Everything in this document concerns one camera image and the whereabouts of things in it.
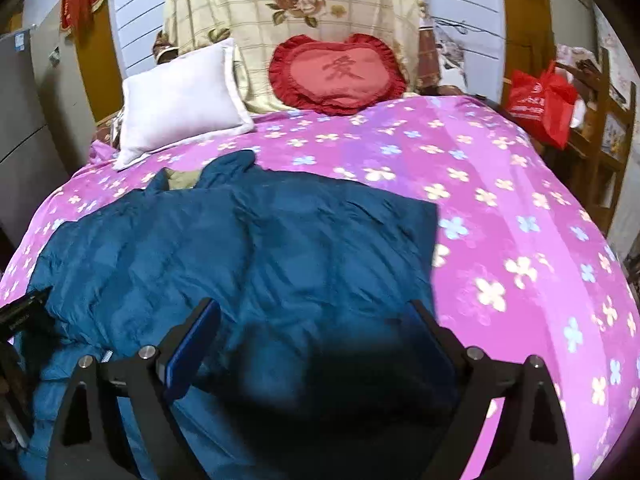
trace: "red ruffle trim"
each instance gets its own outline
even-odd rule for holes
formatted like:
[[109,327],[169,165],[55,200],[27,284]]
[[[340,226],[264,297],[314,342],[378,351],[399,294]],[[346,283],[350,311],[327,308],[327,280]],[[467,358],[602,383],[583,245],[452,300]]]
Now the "red ruffle trim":
[[351,34],[345,42],[331,43],[331,46],[333,50],[342,50],[341,47],[346,50],[348,45],[357,43],[374,50],[380,56],[382,65],[389,74],[389,82],[383,89],[373,96],[363,99],[353,107],[344,107],[337,102],[332,102],[331,99],[324,99],[324,102],[319,102],[321,99],[314,96],[308,89],[304,89],[303,93],[303,89],[291,76],[291,61],[300,52],[317,48],[317,43],[327,42],[312,40],[310,37],[301,34],[289,38],[276,47],[269,65],[269,81],[271,82],[273,93],[284,104],[302,110],[322,112],[327,115],[353,115],[375,103],[402,97],[406,90],[406,82],[398,69],[396,56],[383,41],[369,34]]

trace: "bed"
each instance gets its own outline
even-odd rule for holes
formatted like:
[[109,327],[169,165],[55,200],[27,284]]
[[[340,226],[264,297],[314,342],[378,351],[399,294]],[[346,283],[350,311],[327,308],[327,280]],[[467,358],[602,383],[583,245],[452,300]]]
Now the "bed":
[[[49,196],[0,282],[24,294],[39,252],[75,221],[144,188],[161,168],[187,171],[250,149],[272,170],[357,180],[440,207],[433,281],[439,322],[492,358],[549,366],[566,414],[577,479],[604,460],[640,388],[638,310],[612,251],[527,135],[466,96],[407,97],[360,114],[265,114],[242,136],[193,141],[124,171],[95,141],[90,163]],[[478,475],[500,415],[492,404],[464,478]]]

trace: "red heart-shaped pillow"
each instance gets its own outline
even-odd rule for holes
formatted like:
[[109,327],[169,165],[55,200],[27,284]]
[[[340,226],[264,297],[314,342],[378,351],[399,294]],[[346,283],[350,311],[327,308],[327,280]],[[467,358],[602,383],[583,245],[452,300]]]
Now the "red heart-shaped pillow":
[[394,53],[367,34],[344,43],[289,38],[273,54],[269,79],[284,104],[325,114],[354,114],[406,89]]

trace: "metal screw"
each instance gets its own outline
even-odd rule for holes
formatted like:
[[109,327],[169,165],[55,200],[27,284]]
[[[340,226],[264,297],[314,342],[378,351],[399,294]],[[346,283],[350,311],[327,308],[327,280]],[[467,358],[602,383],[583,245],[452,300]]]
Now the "metal screw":
[[79,360],[78,360],[78,365],[81,368],[88,368],[89,366],[91,366],[94,363],[94,357],[91,355],[85,355],[82,356]]
[[542,368],[545,365],[544,360],[539,355],[530,356],[529,363],[533,365],[534,368]]
[[470,359],[473,359],[473,361],[479,361],[484,357],[484,351],[477,346],[470,346],[466,349],[466,355],[468,355]]
[[143,359],[151,359],[154,355],[156,355],[156,347],[153,345],[143,346],[140,350],[138,350],[138,355]]

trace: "beige plaid fabric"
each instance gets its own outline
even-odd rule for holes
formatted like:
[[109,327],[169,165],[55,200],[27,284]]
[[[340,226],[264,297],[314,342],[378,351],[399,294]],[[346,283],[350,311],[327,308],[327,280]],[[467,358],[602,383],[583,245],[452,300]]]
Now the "beige plaid fabric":
[[375,36],[393,49],[413,89],[419,27],[418,0],[166,0],[164,6],[164,32],[181,54],[234,38],[238,89],[256,113],[287,108],[271,90],[268,67],[275,48],[297,34],[320,41]]

